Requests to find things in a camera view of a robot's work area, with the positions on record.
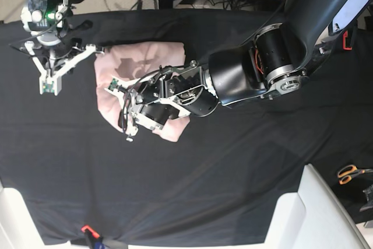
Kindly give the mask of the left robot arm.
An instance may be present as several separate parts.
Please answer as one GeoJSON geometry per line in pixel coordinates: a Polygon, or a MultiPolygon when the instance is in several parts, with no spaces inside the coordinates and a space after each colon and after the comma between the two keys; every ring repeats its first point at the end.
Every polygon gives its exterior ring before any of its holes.
{"type": "Polygon", "coordinates": [[[286,0],[284,22],[260,27],[241,45],[197,61],[166,65],[165,57],[133,78],[112,78],[118,98],[115,124],[131,141],[139,127],[175,142],[190,115],[204,117],[218,105],[271,98],[298,90],[312,62],[369,0],[286,0]]]}

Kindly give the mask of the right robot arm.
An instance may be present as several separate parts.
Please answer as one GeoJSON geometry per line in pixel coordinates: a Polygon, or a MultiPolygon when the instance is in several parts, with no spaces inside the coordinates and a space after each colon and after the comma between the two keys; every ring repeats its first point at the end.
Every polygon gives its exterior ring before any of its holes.
{"type": "Polygon", "coordinates": [[[95,44],[82,45],[79,33],[92,27],[90,21],[72,27],[73,6],[84,0],[27,0],[21,21],[30,37],[21,41],[20,51],[37,67],[40,94],[58,95],[62,78],[79,62],[104,50],[95,44]]]}

